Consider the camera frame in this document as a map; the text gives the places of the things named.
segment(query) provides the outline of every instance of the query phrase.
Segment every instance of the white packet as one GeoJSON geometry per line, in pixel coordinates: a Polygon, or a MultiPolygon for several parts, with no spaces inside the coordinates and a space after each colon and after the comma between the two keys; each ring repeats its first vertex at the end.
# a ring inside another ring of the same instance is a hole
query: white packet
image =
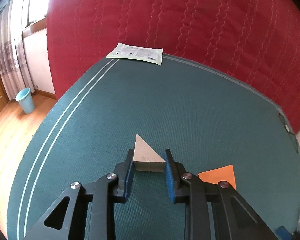
{"type": "Polygon", "coordinates": [[[118,43],[117,47],[115,47],[106,57],[131,58],[155,63],[161,66],[162,49],[143,48],[118,43]]]}

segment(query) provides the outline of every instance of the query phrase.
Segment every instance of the light blue trash can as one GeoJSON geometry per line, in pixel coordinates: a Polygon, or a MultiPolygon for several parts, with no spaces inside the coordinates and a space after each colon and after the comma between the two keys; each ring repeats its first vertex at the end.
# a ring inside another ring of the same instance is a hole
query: light blue trash can
{"type": "Polygon", "coordinates": [[[19,102],[26,114],[29,114],[34,110],[34,103],[30,93],[30,88],[21,90],[16,96],[16,101],[19,102]]]}

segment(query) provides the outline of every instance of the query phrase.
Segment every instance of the floral curtain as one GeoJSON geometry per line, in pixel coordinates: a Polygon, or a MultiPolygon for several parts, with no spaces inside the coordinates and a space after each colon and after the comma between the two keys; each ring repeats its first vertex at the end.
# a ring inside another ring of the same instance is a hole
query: floral curtain
{"type": "Polygon", "coordinates": [[[13,0],[0,15],[0,75],[9,99],[22,89],[34,92],[22,40],[23,0],[13,0]]]}

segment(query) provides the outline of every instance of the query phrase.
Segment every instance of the teal mat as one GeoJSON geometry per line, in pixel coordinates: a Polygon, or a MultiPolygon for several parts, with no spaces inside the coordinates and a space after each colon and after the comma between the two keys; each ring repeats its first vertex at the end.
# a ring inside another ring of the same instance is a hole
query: teal mat
{"type": "MultiPolygon", "coordinates": [[[[9,240],[22,239],[26,217],[28,231],[71,182],[113,171],[136,133],[158,153],[171,149],[194,174],[233,164],[237,190],[268,226],[293,231],[300,153],[279,110],[250,87],[191,61],[103,59],[58,101],[30,142],[10,193],[9,240]]],[[[170,202],[163,173],[136,172],[128,203],[115,205],[117,239],[183,239],[184,209],[170,202]]]]}

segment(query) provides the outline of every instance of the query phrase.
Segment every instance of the orange object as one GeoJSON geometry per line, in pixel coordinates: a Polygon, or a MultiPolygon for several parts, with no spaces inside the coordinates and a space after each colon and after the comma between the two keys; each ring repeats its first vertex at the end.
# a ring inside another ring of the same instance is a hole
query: orange object
{"type": "Polygon", "coordinates": [[[211,171],[200,172],[198,175],[202,181],[213,184],[218,184],[219,181],[225,180],[229,182],[232,187],[237,189],[235,185],[234,170],[232,165],[228,165],[211,171]]]}

